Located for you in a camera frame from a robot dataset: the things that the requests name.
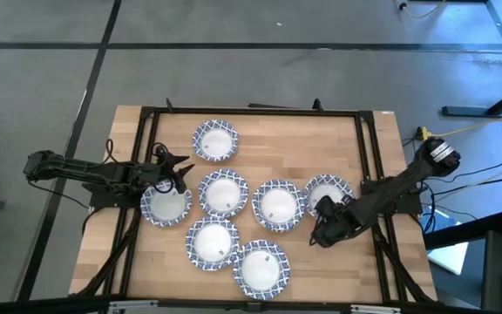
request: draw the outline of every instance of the blue and white bowl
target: blue and white bowl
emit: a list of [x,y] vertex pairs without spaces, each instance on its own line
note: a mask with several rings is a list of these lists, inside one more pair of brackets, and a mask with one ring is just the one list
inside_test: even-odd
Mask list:
[[328,195],[333,202],[341,201],[345,195],[355,198],[354,192],[342,178],[332,174],[317,175],[305,186],[307,211],[315,218],[318,216],[315,206],[325,195]]
[[187,231],[187,255],[193,265],[208,271],[233,263],[240,246],[235,226],[220,217],[206,216]]
[[248,183],[234,170],[220,169],[207,175],[199,185],[199,202],[209,215],[229,218],[248,201]]
[[212,119],[201,124],[193,134],[193,150],[208,161],[223,161],[235,154],[239,138],[229,122]]
[[140,198],[140,212],[151,224],[159,227],[170,227],[183,220],[191,208],[191,191],[186,189],[179,194],[175,188],[170,188],[172,182],[160,181],[150,186]]
[[267,181],[253,195],[255,218],[274,232],[293,229],[302,219],[306,206],[302,191],[290,181]]
[[234,262],[235,282],[246,296],[257,300],[278,296],[286,288],[289,274],[286,253],[267,240],[245,244]]

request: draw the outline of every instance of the blue patterned rim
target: blue patterned rim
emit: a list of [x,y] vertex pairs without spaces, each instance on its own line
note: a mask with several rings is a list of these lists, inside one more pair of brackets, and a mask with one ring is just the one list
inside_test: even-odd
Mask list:
[[[249,254],[259,250],[267,251],[268,253],[275,256],[275,258],[278,260],[278,266],[280,268],[278,281],[268,290],[255,290],[251,288],[245,283],[245,279],[243,278],[243,275],[241,273],[241,268],[243,266],[243,261],[245,260],[245,258]],[[289,274],[289,262],[288,258],[286,257],[286,253],[284,253],[284,250],[281,247],[268,240],[255,240],[245,244],[243,248],[237,253],[237,258],[234,262],[235,282],[240,285],[243,293],[245,293],[246,296],[258,300],[270,300],[278,296],[284,290],[284,288],[286,288],[289,280]]]
[[[219,211],[213,208],[207,202],[207,189],[210,185],[219,179],[229,179],[238,185],[240,189],[240,200],[237,205],[229,211]],[[202,208],[209,215],[217,216],[220,218],[228,218],[239,213],[244,207],[245,203],[248,202],[249,188],[248,183],[234,170],[220,169],[214,171],[213,173],[207,175],[199,185],[199,202]]]
[[[230,150],[227,154],[220,157],[213,157],[207,155],[202,149],[200,142],[202,141],[203,136],[211,130],[224,130],[230,135],[230,138],[232,139],[232,147],[230,147]],[[197,155],[208,161],[223,161],[235,154],[235,151],[237,151],[239,138],[239,134],[235,131],[234,127],[229,122],[220,119],[211,119],[207,122],[202,123],[199,127],[197,127],[195,133],[193,133],[193,150]]]
[[[156,188],[158,188],[160,191],[167,191],[170,188],[171,184],[172,183],[169,180],[160,181],[156,185]],[[185,197],[185,209],[181,212],[181,214],[170,220],[162,220],[157,217],[151,209],[153,197],[159,193],[158,191],[156,191],[156,188],[154,188],[153,186],[146,188],[145,193],[143,193],[142,197],[140,198],[140,213],[143,215],[143,217],[145,217],[145,219],[147,219],[154,226],[160,227],[170,227],[182,221],[183,218],[187,216],[189,209],[191,208],[191,191],[189,191],[189,189],[186,189],[183,193],[183,196]],[[178,191],[175,188],[168,192],[168,194],[174,195],[176,195],[177,193]]]
[[[230,251],[226,253],[226,255],[219,261],[209,262],[200,258],[193,246],[193,242],[197,238],[199,231],[205,228],[208,225],[220,225],[226,228],[227,232],[230,234],[232,238],[232,246],[230,247]],[[188,231],[187,236],[185,238],[185,246],[187,249],[187,256],[189,256],[189,260],[191,264],[202,270],[215,271],[219,270],[222,267],[226,267],[229,264],[233,263],[237,258],[237,251],[240,246],[240,235],[237,232],[235,226],[226,219],[214,216],[206,216],[202,220],[197,221]]]
[[310,215],[312,215],[315,218],[318,216],[318,214],[317,214],[317,211],[315,210],[315,207],[313,206],[312,202],[316,203],[316,201],[319,201],[319,200],[312,201],[311,200],[311,193],[313,192],[313,190],[316,187],[323,185],[323,184],[328,184],[328,185],[331,185],[331,186],[338,188],[338,190],[340,192],[342,192],[343,196],[347,195],[352,198],[355,198],[354,192],[349,187],[348,183],[346,181],[342,180],[342,178],[337,177],[332,174],[317,175],[315,178],[311,179],[311,181],[309,181],[307,183],[307,185],[305,186],[305,196],[307,197],[307,211],[309,212]]
[[[287,222],[271,222],[261,212],[261,201],[264,195],[273,189],[282,189],[288,191],[295,200],[295,214]],[[253,212],[257,221],[266,229],[274,232],[290,231],[297,225],[303,217],[303,212],[307,206],[307,199],[303,196],[302,191],[299,190],[292,182],[285,180],[271,180],[263,183],[253,195]]]

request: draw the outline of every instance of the black equipment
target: black equipment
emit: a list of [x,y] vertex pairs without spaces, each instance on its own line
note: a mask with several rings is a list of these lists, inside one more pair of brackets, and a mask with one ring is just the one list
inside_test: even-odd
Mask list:
[[90,206],[94,208],[137,208],[143,192],[163,180],[169,180],[170,189],[176,188],[180,194],[187,189],[183,176],[194,165],[183,167],[177,172],[173,167],[189,159],[189,156],[175,156],[167,151],[166,146],[156,143],[153,146],[156,163],[119,162],[112,157],[112,149],[107,146],[109,143],[112,143],[111,140],[106,142],[108,158],[102,163],[69,159],[52,151],[31,154],[24,167],[26,180],[62,177],[82,181],[83,187],[92,193]]
[[446,176],[460,165],[460,154],[439,138],[431,137],[416,151],[414,161],[393,178],[379,182],[374,191],[357,200],[344,196],[334,203],[324,196],[315,206],[319,214],[311,233],[310,244],[328,248],[341,240],[351,239],[377,222],[379,214],[392,214],[390,206],[412,185],[430,176]]

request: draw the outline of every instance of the gray concrete floor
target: gray concrete floor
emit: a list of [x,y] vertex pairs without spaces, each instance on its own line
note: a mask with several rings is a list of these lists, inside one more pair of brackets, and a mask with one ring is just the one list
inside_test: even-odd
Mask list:
[[[411,3],[423,12],[433,3]],[[98,42],[112,1],[0,0],[0,41]],[[423,20],[392,0],[124,0],[113,42],[501,43],[482,4],[448,3]],[[13,298],[47,194],[22,168],[39,149],[63,152],[95,51],[0,51],[0,302]],[[245,106],[249,102],[391,110],[400,133],[443,133],[480,122],[442,117],[441,106],[488,106],[502,98],[502,53],[421,51],[108,51],[77,158],[100,160],[117,105]],[[447,139],[458,173],[502,161],[502,122]],[[407,159],[412,148],[405,147]],[[467,184],[487,174],[457,180]],[[435,181],[433,189],[448,187]],[[76,182],[65,192],[88,202]],[[442,205],[483,217],[502,211],[502,184],[454,195]],[[86,212],[62,200],[34,298],[64,297]],[[455,216],[462,222],[470,218]]]

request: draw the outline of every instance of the wooden table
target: wooden table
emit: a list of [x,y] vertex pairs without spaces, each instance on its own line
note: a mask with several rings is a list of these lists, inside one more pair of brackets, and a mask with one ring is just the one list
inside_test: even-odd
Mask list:
[[[118,160],[131,158],[140,108],[117,108],[110,138],[115,142],[113,154]],[[374,112],[374,115],[384,172],[386,175],[398,174],[404,170],[405,162],[394,113]],[[208,119],[226,119],[240,134],[240,146],[232,159],[212,163],[194,154],[193,132]],[[367,126],[363,129],[368,139],[370,170],[374,173],[369,130]],[[147,138],[148,134],[142,142],[146,143]],[[197,187],[205,175],[221,167],[232,168],[243,176],[250,194],[270,179],[291,180],[297,187],[304,188],[317,174],[336,174],[350,184],[356,196],[360,195],[363,175],[352,118],[162,113],[156,141],[166,144],[173,154],[191,156],[181,166],[196,165],[185,179],[193,194],[193,206],[183,222],[167,229],[157,228],[141,218],[127,293],[129,297],[248,300],[235,283],[231,267],[216,272],[197,269],[189,262],[185,249],[187,230],[204,216],[198,203]],[[71,293],[84,288],[108,257],[118,212],[117,208],[105,208],[88,221]],[[314,220],[307,213],[294,230],[281,234],[264,229],[255,220],[251,201],[231,220],[239,230],[241,244],[268,239],[286,251],[291,277],[286,289],[274,301],[381,302],[370,231],[323,249],[308,244]],[[395,215],[394,224],[402,262],[424,292],[436,299],[419,226],[407,215]],[[390,293],[396,299],[392,268],[386,262]],[[119,291],[122,270],[123,259],[119,260],[112,292]]]

